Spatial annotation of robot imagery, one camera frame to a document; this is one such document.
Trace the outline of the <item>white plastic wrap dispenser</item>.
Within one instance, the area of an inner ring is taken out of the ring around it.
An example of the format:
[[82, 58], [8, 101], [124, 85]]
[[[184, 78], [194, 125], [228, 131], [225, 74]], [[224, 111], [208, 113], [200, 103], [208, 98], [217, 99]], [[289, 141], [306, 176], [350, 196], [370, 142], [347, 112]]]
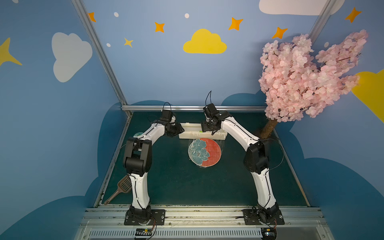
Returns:
[[212, 140], [225, 140], [228, 133], [224, 130], [219, 130], [212, 135], [211, 132], [199, 133], [202, 130], [201, 124], [197, 123], [181, 123], [184, 128], [184, 132], [179, 134], [180, 139], [212, 139]]

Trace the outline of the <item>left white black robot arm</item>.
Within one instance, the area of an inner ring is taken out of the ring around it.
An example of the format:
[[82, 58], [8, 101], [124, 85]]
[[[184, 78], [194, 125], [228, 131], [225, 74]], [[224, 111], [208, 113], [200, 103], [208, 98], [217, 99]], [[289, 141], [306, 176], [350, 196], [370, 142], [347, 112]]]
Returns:
[[125, 145], [123, 166], [132, 184], [133, 201], [128, 211], [130, 217], [142, 221], [151, 218], [148, 192], [148, 173], [153, 161], [153, 145], [162, 136], [174, 137], [184, 132], [180, 123], [156, 122], [141, 135], [130, 138]]

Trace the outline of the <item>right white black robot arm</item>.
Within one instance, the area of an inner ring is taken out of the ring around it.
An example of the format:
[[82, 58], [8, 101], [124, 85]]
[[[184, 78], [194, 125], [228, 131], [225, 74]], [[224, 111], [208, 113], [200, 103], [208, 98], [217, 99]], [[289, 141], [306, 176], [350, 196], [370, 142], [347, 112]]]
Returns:
[[241, 126], [227, 111], [218, 111], [210, 105], [204, 107], [204, 113], [206, 120], [202, 122], [203, 132], [224, 130], [244, 148], [244, 166], [254, 179], [258, 195], [257, 215], [264, 222], [270, 222], [280, 209], [270, 181], [270, 160], [266, 144]]

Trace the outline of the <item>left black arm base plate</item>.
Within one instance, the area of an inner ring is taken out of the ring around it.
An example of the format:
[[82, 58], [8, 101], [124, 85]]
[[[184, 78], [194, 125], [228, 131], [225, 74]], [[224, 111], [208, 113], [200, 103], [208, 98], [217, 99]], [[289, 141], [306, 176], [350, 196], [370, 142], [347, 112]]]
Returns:
[[166, 210], [151, 210], [151, 209], [136, 209], [130, 208], [126, 212], [124, 225], [125, 226], [163, 226], [165, 223]]

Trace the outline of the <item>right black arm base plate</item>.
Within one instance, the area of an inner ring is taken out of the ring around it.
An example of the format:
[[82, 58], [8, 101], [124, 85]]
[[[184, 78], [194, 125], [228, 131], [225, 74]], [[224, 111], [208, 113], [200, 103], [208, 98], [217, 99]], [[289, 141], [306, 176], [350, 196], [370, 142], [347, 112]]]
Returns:
[[272, 215], [263, 211], [258, 212], [257, 209], [243, 209], [242, 213], [246, 225], [285, 225], [285, 220], [280, 210]]

